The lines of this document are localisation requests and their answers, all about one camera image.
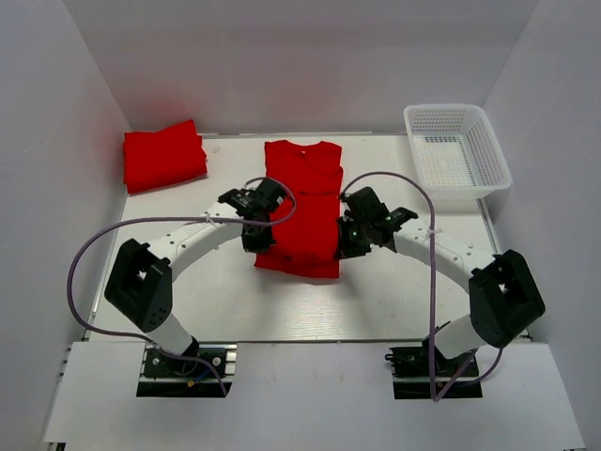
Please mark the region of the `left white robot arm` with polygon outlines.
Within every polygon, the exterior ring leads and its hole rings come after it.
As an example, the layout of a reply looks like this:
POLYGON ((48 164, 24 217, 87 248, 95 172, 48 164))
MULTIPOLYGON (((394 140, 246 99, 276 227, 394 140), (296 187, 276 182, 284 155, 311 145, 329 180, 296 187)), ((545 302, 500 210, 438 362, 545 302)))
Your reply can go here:
POLYGON ((262 254, 275 245, 271 215, 292 193, 263 178, 255 188, 232 189, 204 213, 154 241, 121 244, 104 290, 105 299, 160 350, 179 375, 198 364, 198 342, 173 313, 173 284, 201 257, 236 239, 262 254))

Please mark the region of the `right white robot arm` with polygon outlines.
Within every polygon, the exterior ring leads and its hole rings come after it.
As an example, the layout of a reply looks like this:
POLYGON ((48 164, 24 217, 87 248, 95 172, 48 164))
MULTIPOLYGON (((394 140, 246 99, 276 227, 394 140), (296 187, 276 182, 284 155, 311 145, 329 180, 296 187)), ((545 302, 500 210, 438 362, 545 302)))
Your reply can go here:
POLYGON ((442 232, 435 232, 405 208, 389 210, 374 190, 344 194, 344 215, 337 220, 340 259, 362 257, 373 246, 411 257, 436 271, 469 295, 470 311, 435 331, 434 345, 424 351, 425 366, 443 375, 458 356, 484 345, 503 349, 546 312, 526 259, 514 250, 491 254, 442 232))

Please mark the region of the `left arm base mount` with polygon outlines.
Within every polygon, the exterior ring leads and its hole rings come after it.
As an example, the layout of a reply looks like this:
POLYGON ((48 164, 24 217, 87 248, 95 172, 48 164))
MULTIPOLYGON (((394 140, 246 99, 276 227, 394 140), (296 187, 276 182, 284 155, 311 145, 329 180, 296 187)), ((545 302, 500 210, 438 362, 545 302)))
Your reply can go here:
MULTIPOLYGON (((233 383, 237 360, 236 345, 201 345, 198 357, 217 371, 228 393, 233 383)), ((167 358, 147 347, 143 354, 137 384, 137 397, 224 398, 220 383, 205 365, 167 358)))

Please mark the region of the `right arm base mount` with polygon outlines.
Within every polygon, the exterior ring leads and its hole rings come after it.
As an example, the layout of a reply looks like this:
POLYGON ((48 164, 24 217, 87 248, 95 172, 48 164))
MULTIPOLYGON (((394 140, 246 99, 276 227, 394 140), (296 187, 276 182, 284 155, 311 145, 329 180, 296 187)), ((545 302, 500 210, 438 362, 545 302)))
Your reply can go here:
MULTIPOLYGON (((435 394, 460 369, 461 375, 444 394, 444 399, 482 398, 481 383, 477 381, 480 370, 473 351, 459 354, 453 359, 445 359, 436 350, 434 360, 435 394)), ((393 347, 385 354, 393 376, 393 396, 395 400, 426 400, 431 398, 430 374, 427 346, 393 347)))

